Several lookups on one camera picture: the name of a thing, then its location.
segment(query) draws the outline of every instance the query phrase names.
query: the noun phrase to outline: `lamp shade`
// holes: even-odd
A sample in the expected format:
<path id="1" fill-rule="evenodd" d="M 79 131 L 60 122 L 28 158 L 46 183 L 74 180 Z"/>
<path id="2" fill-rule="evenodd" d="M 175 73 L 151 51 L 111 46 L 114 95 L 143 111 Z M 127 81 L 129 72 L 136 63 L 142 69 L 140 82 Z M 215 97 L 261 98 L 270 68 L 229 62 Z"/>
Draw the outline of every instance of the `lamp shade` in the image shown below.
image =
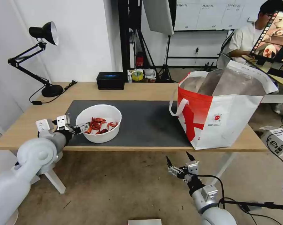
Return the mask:
<path id="1" fill-rule="evenodd" d="M 58 45 L 58 33 L 53 21 L 43 27 L 30 27 L 29 34 L 34 38 L 44 38 L 53 45 Z"/>

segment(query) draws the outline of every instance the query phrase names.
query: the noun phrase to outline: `white bowl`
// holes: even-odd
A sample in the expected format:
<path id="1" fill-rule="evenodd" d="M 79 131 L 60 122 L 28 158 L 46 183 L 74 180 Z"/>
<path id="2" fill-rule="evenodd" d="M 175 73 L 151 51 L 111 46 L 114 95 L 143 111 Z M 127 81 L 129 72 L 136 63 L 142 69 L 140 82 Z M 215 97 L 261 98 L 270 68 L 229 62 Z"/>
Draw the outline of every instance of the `white bowl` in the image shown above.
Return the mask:
<path id="1" fill-rule="evenodd" d="M 111 105 L 94 105 L 85 110 L 83 110 L 76 119 L 76 125 L 81 123 L 87 123 L 92 121 L 92 117 L 103 118 L 107 123 L 102 124 L 102 129 L 107 129 L 107 124 L 109 122 L 113 122 L 114 124 L 117 122 L 117 126 L 112 128 L 109 126 L 109 130 L 103 134 L 95 134 L 97 131 L 93 130 L 94 134 L 83 133 L 83 135 L 91 142 L 94 143 L 104 143 L 113 139 L 120 129 L 120 123 L 122 120 L 121 112 L 114 106 Z"/>

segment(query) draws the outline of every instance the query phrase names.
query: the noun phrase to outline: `bag handle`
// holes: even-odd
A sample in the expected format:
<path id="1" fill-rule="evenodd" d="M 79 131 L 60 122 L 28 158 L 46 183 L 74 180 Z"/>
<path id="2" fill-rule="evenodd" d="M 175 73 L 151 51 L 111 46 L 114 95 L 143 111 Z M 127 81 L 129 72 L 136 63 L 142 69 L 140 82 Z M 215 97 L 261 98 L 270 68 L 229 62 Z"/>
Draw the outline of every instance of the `bag handle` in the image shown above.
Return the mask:
<path id="1" fill-rule="evenodd" d="M 176 113 L 173 113 L 173 111 L 172 111 L 171 108 L 172 108 L 172 105 L 173 105 L 173 101 L 174 101 L 173 99 L 174 99 L 175 93 L 176 93 L 176 90 L 174 90 L 174 92 L 173 92 L 173 94 L 172 94 L 172 97 L 171 97 L 171 100 L 170 100 L 169 111 L 170 111 L 170 114 L 171 114 L 172 116 L 179 116 L 179 115 L 182 113 L 182 111 L 183 111 L 185 105 L 188 104 L 188 100 L 186 100 L 185 98 L 183 98 L 182 101 L 180 102 L 178 108 L 177 108 L 177 112 L 176 112 Z"/>

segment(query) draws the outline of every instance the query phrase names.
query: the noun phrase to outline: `lamp base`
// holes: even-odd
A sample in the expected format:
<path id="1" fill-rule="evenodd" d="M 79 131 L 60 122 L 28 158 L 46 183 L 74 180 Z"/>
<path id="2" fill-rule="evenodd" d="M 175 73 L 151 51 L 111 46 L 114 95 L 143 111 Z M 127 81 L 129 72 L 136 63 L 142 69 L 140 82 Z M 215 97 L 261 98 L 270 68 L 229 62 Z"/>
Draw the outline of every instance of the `lamp base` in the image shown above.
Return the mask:
<path id="1" fill-rule="evenodd" d="M 46 85 L 42 90 L 42 95 L 44 97 L 50 98 L 61 95 L 63 93 L 63 88 L 60 85 Z"/>

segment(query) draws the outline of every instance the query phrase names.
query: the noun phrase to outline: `black box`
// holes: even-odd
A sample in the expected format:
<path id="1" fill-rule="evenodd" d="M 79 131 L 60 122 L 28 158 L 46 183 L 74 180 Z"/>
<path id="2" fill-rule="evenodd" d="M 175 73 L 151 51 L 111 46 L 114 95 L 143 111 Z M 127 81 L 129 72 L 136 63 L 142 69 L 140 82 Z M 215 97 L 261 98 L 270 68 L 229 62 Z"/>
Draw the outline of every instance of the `black box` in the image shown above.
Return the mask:
<path id="1" fill-rule="evenodd" d="M 99 90 L 123 90 L 125 81 L 122 72 L 99 72 L 97 77 Z"/>

